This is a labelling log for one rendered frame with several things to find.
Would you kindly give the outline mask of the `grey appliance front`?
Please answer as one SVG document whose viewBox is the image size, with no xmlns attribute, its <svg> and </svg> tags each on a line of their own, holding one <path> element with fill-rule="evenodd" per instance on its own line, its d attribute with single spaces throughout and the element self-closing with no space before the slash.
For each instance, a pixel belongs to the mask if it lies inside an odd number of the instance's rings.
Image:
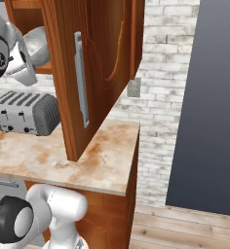
<svg viewBox="0 0 230 249">
<path fill-rule="evenodd" d="M 25 198 L 27 190 L 31 187 L 31 183 L 22 178 L 12 178 L 0 174 L 0 181 L 13 182 L 19 184 L 18 188 L 0 186 L 0 196 L 17 196 Z"/>
</svg>

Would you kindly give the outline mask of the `wooden wall cabinet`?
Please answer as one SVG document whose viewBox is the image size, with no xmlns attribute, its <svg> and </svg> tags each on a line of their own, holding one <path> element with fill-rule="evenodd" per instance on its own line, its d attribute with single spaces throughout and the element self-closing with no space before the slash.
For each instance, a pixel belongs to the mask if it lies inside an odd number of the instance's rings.
<svg viewBox="0 0 230 249">
<path fill-rule="evenodd" d="M 120 73 L 132 79 L 142 57 L 145 0 L 4 0 L 21 32 L 46 23 L 49 10 L 82 33 L 89 62 L 106 84 Z"/>
</svg>

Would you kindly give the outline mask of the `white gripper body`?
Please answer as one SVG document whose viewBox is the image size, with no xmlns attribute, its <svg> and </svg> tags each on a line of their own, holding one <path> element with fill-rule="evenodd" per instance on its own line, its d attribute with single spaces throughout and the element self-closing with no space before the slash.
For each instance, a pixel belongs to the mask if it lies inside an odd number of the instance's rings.
<svg viewBox="0 0 230 249">
<path fill-rule="evenodd" d="M 19 33 L 16 34 L 15 44 L 10 49 L 10 59 L 5 74 L 15 78 L 27 87 L 37 83 L 33 64 L 24 40 Z"/>
</svg>

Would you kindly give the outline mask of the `wooden cabinet door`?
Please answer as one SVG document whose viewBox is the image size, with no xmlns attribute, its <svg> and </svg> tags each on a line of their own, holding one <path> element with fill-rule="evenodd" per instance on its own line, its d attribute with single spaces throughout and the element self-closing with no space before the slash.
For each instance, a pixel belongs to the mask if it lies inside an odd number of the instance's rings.
<svg viewBox="0 0 230 249">
<path fill-rule="evenodd" d="M 130 79 L 132 0 L 40 0 L 67 158 L 78 160 Z M 80 111 L 74 33 L 82 36 L 89 121 Z"/>
</svg>

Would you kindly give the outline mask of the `grey round bowl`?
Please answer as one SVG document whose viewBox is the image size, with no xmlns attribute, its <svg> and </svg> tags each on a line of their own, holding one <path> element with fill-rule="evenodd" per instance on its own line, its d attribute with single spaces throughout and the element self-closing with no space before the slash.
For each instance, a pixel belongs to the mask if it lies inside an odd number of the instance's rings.
<svg viewBox="0 0 230 249">
<path fill-rule="evenodd" d="M 50 61 L 44 26 L 36 27 L 23 36 L 28 54 L 35 67 L 44 66 Z"/>
</svg>

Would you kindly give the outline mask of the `silver four-slot toaster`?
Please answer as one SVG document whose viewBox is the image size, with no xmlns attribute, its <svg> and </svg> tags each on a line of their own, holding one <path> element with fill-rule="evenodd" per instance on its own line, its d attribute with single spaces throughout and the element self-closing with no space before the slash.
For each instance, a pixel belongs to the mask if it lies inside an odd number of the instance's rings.
<svg viewBox="0 0 230 249">
<path fill-rule="evenodd" d="M 48 136 L 60 123 L 57 99 L 48 93 L 10 90 L 0 97 L 0 130 Z"/>
</svg>

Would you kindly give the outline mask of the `wooden base cabinet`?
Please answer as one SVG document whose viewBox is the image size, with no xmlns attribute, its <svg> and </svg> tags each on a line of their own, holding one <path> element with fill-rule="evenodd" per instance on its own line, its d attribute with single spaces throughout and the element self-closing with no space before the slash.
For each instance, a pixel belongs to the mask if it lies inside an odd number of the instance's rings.
<svg viewBox="0 0 230 249">
<path fill-rule="evenodd" d="M 25 186 L 48 183 L 88 199 L 77 229 L 90 249 L 129 249 L 134 220 L 139 126 L 100 130 L 78 161 L 41 166 Z"/>
</svg>

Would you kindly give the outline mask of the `grey wall socket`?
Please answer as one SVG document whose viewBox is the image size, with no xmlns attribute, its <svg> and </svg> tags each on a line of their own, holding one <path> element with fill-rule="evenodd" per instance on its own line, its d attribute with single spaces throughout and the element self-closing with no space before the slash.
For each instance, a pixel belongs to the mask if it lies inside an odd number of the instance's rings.
<svg viewBox="0 0 230 249">
<path fill-rule="evenodd" d="M 140 78 L 134 78 L 130 80 L 127 86 L 127 96 L 140 98 Z"/>
</svg>

